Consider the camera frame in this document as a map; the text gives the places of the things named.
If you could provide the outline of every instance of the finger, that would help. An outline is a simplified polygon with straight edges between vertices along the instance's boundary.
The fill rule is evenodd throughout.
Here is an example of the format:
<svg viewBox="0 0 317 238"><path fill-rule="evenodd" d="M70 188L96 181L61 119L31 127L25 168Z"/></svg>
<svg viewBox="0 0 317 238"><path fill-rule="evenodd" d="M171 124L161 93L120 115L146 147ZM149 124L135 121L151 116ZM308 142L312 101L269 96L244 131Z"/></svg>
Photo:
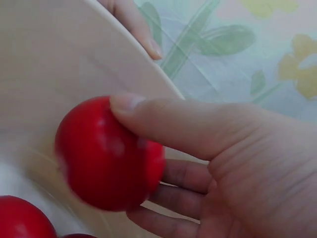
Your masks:
<svg viewBox="0 0 317 238"><path fill-rule="evenodd" d="M247 138L266 113L249 105L145 100L133 94L113 96L110 103L132 132L203 160Z"/></svg>
<svg viewBox="0 0 317 238"><path fill-rule="evenodd" d="M212 177L207 165L184 160L166 160L162 181L206 194Z"/></svg>
<svg viewBox="0 0 317 238"><path fill-rule="evenodd" d="M162 238L196 238L199 225L184 219L172 218L147 208L127 212L128 218L148 232Z"/></svg>
<svg viewBox="0 0 317 238"><path fill-rule="evenodd" d="M203 195L179 187L160 185L149 200L173 212L200 219Z"/></svg>
<svg viewBox="0 0 317 238"><path fill-rule="evenodd" d="M116 0L113 5L106 3L113 2L99 0L121 24L135 37L144 47L151 58L159 60L162 58L162 51L152 37L151 31L144 17L140 14L133 0Z"/></svg>

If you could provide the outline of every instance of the red fruit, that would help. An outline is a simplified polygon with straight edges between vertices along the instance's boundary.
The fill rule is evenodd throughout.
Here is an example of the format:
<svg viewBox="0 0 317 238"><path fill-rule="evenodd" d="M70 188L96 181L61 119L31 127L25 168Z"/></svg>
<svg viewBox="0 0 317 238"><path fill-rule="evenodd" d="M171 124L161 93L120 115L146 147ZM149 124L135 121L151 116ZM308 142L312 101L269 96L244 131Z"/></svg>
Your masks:
<svg viewBox="0 0 317 238"><path fill-rule="evenodd" d="M162 145L123 127L110 110L109 97L92 98L71 110L57 130L55 150L70 188L107 211L144 202L165 165Z"/></svg>
<svg viewBox="0 0 317 238"><path fill-rule="evenodd" d="M1 238L57 238L44 213L31 203L14 196L0 196Z"/></svg>
<svg viewBox="0 0 317 238"><path fill-rule="evenodd" d="M96 237L93 237L91 235L86 235L86 234L70 234L70 235L63 236L61 238L96 238Z"/></svg>

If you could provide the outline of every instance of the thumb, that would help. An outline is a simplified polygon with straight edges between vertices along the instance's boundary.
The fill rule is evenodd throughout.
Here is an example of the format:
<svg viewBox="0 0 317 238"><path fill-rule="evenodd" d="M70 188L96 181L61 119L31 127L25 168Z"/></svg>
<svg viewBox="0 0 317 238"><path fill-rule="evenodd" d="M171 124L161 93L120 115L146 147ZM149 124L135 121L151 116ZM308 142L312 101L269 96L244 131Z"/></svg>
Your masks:
<svg viewBox="0 0 317 238"><path fill-rule="evenodd" d="M129 130L202 160L258 130L269 112L243 104L208 104L124 94L110 98L112 112Z"/></svg>
<svg viewBox="0 0 317 238"><path fill-rule="evenodd" d="M135 37L152 59L162 58L162 50L153 39L146 20L133 0L99 0L99 2Z"/></svg>

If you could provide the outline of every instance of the knuckle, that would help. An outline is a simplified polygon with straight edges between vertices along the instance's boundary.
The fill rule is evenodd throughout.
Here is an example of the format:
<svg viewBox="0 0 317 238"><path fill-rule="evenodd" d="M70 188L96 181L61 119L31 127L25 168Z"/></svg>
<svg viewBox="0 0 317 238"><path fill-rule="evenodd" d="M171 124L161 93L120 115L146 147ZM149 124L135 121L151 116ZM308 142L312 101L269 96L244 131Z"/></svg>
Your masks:
<svg viewBox="0 0 317 238"><path fill-rule="evenodd" d="M179 238L183 233L183 227L180 222L175 218L171 226L168 238Z"/></svg>
<svg viewBox="0 0 317 238"><path fill-rule="evenodd" d="M179 187L183 187L185 183L186 176L188 174L189 161L184 161L184 166L176 171L175 178L176 184L179 184Z"/></svg>

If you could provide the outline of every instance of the green leaf print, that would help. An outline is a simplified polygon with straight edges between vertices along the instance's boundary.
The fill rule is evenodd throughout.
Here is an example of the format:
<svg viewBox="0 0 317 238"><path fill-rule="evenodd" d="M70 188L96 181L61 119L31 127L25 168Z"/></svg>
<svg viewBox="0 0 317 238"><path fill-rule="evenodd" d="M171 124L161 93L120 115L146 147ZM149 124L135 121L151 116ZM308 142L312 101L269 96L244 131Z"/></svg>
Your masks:
<svg viewBox="0 0 317 238"><path fill-rule="evenodd" d="M255 41L255 34L245 26L223 26L202 34L196 51L204 56L234 55L244 51Z"/></svg>
<svg viewBox="0 0 317 238"><path fill-rule="evenodd" d="M162 26L157 10L150 2L142 4L139 10L146 19L154 40L162 47Z"/></svg>
<svg viewBox="0 0 317 238"><path fill-rule="evenodd" d="M265 88L265 75L262 70L256 71L252 75L251 90L252 96L257 95Z"/></svg>
<svg viewBox="0 0 317 238"><path fill-rule="evenodd" d="M200 39L200 33L206 28L211 14L219 5L219 2L220 0L206 0L202 7L191 18L161 63L161 68L171 80L176 77L186 62L188 55Z"/></svg>

